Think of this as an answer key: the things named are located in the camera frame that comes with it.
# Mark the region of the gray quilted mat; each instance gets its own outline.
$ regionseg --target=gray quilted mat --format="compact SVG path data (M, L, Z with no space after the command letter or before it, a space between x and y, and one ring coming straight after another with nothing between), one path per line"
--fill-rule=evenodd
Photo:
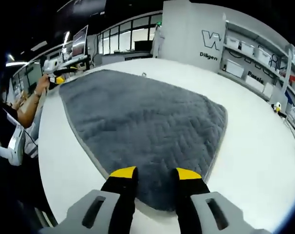
M137 198L173 211L173 168L205 179L227 125L226 109L191 91L102 70L59 90L77 139L104 177L137 166Z

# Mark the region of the ceiling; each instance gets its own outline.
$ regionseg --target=ceiling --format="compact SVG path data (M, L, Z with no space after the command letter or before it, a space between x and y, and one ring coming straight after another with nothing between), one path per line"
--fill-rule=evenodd
M295 45L295 1L289 0L278 4L272 0L253 0L250 3L234 0L191 0L198 3L209 3L229 7L249 14L271 26L290 43ZM16 60L30 60L41 51L62 43L63 35L69 29L78 31L89 24L89 34L98 33L105 28L130 17L161 10L163 0L107 0L104 15L79 18L71 23L60 22L60 9L68 0L34 0L10 1L10 37L8 52ZM48 45L35 52L30 49L42 41Z

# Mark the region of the computer monitor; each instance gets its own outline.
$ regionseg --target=computer monitor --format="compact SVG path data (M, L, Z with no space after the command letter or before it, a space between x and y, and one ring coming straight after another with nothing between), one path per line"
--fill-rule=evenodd
M76 33L73 37L72 59L86 54L88 25Z

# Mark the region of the yellow object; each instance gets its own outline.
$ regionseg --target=yellow object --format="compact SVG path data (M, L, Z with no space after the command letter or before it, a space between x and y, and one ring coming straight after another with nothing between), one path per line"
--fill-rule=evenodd
M62 84L64 83L65 79L63 79L62 77L56 77L55 78L55 83L56 84Z
M132 178L133 170L136 167L126 167L122 169L118 169L110 174L112 177L119 177L119 178Z
M179 179L200 179L202 178L200 174L191 171L191 170L187 170L187 169L183 169L183 168L176 168L178 173L179 173Z

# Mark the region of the white table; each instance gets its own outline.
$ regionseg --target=white table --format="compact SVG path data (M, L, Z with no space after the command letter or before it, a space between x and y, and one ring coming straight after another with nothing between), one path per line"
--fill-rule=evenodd
M295 202L295 140L282 119L257 95L209 71L161 59L138 59L111 69L141 75L203 94L228 111L228 126L207 183L244 212L254 228L275 230ZM77 142L57 89L48 93L39 130L39 166L58 222L67 209L104 178ZM132 234L178 234L175 216L145 216L136 210Z

